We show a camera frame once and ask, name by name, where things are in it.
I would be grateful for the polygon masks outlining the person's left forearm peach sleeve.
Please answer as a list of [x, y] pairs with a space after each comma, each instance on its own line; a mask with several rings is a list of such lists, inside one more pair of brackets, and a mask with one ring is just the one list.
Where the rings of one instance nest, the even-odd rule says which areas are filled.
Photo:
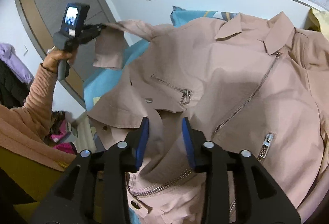
[[43, 141], [51, 124], [57, 74], [39, 66], [24, 105], [10, 110], [12, 125], [29, 138]]

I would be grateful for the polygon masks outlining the person's left hand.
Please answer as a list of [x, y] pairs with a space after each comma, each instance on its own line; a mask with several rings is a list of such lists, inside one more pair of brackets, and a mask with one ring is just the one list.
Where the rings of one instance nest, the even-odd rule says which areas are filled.
[[73, 64], [76, 59], [77, 53], [78, 53], [77, 49], [75, 49], [72, 52], [67, 52], [64, 50], [60, 50], [54, 46], [52, 49], [49, 50], [48, 54], [46, 55], [42, 63], [42, 66], [46, 70], [57, 74], [60, 61], [64, 60], [64, 61], [68, 61], [69, 64]]

